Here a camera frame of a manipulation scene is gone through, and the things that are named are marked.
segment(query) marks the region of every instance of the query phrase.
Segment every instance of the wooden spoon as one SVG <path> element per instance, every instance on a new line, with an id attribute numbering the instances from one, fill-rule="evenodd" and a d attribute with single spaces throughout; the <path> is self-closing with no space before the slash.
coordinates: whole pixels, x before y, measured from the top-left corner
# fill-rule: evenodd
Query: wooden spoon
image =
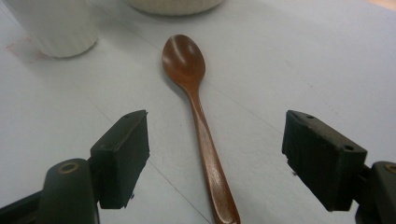
<path id="1" fill-rule="evenodd" d="M 187 36 L 174 35 L 163 47 L 163 69 L 190 100 L 206 186 L 216 223 L 240 223 L 233 195 L 221 168 L 199 99 L 199 84 L 205 74 L 204 56 Z"/>

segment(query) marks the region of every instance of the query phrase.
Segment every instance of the spoon bowl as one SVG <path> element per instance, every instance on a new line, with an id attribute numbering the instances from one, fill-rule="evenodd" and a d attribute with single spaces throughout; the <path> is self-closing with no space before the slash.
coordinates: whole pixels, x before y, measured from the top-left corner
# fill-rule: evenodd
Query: spoon bowl
<path id="1" fill-rule="evenodd" d="M 204 56 L 190 38 L 184 35 L 174 35 L 163 47 L 163 69 L 190 100 L 206 187 L 215 221 L 218 224 L 240 223 L 238 210 L 199 99 L 199 84 L 205 74 Z"/>

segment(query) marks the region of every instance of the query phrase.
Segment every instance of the table surface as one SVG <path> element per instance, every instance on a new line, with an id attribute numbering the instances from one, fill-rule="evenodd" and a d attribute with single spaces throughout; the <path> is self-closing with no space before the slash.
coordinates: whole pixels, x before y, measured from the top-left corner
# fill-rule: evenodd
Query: table surface
<path id="1" fill-rule="evenodd" d="M 396 12 L 364 0 L 225 0 L 188 17 L 91 0 L 99 30 L 80 56 L 43 56 L 0 4 L 0 206 L 42 189 L 54 164 L 88 159 L 122 115 L 148 111 L 150 158 L 126 209 L 102 223 L 213 223 L 187 98 L 162 49 L 201 48 L 201 101 L 243 223 L 355 223 L 328 213 L 281 153 L 288 109 L 396 161 Z"/>

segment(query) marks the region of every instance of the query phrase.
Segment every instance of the white cup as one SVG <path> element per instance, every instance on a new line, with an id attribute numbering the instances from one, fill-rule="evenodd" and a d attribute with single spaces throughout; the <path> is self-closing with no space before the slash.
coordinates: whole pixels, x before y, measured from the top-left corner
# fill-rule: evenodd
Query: white cup
<path id="1" fill-rule="evenodd" d="M 41 52 L 71 57 L 97 40 L 85 0 L 3 0 Z"/>

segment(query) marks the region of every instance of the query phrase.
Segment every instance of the spoon handle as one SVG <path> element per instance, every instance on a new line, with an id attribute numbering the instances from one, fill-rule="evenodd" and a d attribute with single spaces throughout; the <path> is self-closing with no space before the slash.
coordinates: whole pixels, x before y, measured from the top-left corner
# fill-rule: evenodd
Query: spoon handle
<path id="1" fill-rule="evenodd" d="M 201 107 L 198 88 L 188 93 L 194 116 L 201 160 L 204 168 L 206 186 L 212 204 L 213 215 L 217 224 L 241 223 L 233 195 L 221 167 L 218 153 L 213 144 L 209 127 Z"/>

